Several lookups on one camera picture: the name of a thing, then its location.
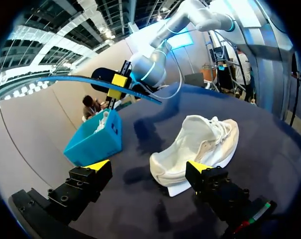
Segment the dark blue table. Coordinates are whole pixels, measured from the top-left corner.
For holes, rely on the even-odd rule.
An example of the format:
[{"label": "dark blue table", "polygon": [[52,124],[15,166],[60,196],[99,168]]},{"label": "dark blue table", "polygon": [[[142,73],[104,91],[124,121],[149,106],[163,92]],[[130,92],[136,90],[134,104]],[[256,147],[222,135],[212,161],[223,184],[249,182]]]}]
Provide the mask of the dark blue table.
[{"label": "dark blue table", "polygon": [[[158,94],[169,96],[174,84]],[[226,169],[241,188],[278,203],[284,213],[301,185],[301,136],[272,114],[234,97],[184,85],[162,105],[146,100],[119,112],[123,151],[111,158],[113,178],[71,227],[99,239],[218,238],[225,230],[208,205],[198,213],[193,190],[170,198],[152,180],[149,156],[167,148],[187,115],[237,121],[236,153]]]}]

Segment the ceiling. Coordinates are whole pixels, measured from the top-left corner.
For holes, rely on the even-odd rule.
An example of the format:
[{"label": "ceiling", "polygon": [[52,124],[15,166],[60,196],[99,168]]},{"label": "ceiling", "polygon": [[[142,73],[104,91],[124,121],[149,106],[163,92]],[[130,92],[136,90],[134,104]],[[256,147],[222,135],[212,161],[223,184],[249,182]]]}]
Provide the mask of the ceiling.
[{"label": "ceiling", "polygon": [[158,15],[169,17],[182,1],[43,0],[22,14],[4,43],[0,82],[24,74],[70,71],[127,37],[129,22],[144,28]]}]

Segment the screw hole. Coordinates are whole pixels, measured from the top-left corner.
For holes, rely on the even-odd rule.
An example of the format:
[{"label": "screw hole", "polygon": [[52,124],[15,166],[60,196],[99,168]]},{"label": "screw hole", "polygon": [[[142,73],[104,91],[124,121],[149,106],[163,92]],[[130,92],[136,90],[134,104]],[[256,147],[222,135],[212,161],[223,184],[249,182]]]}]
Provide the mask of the screw hole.
[{"label": "screw hole", "polygon": [[69,199],[68,196],[62,196],[62,197],[61,197],[61,201],[62,201],[62,202],[66,202],[68,199]]}]

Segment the white sneaker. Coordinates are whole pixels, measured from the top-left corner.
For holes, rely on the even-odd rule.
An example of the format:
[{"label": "white sneaker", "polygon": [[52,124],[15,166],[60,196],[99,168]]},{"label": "white sneaker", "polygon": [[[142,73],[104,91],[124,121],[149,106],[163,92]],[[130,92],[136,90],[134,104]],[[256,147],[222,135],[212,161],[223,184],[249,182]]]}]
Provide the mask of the white sneaker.
[{"label": "white sneaker", "polygon": [[94,131],[94,133],[97,133],[98,131],[102,130],[105,127],[108,114],[109,114],[108,111],[103,112],[103,118],[100,119],[100,123],[99,123],[97,129]]},{"label": "white sneaker", "polygon": [[166,150],[150,156],[150,172],[171,197],[190,188],[185,178],[186,162],[225,167],[234,155],[239,140],[235,121],[208,120],[202,116],[187,116],[182,128]]}]

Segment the man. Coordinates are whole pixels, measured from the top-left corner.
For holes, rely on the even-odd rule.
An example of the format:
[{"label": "man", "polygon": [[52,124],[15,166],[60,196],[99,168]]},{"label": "man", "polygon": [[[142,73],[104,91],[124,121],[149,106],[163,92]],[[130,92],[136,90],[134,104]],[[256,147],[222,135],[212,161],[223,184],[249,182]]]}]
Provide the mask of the man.
[{"label": "man", "polygon": [[[243,81],[243,76],[242,76],[242,71],[240,66],[234,65],[235,68],[235,79],[236,82],[239,83],[242,87],[245,88],[245,101],[249,101],[250,98],[253,98],[253,87],[251,85],[251,74],[250,74],[250,69],[251,69],[251,65],[249,63],[248,58],[246,57],[246,55],[239,49],[237,48],[237,53],[242,65],[242,69],[243,69],[243,73],[244,73],[244,78],[245,78],[245,82],[246,82],[246,87],[244,86],[244,81]],[[237,58],[235,58],[233,60],[234,63],[239,64],[239,61]],[[242,90],[241,89],[237,89],[237,91],[235,92],[235,96],[237,98],[240,98],[240,95],[242,94]]]},{"label": "man", "polygon": [[99,111],[107,107],[107,104],[103,104],[97,99],[93,100],[92,97],[90,96],[85,96],[83,98],[83,104],[84,104],[83,115],[87,120],[93,117]]}]

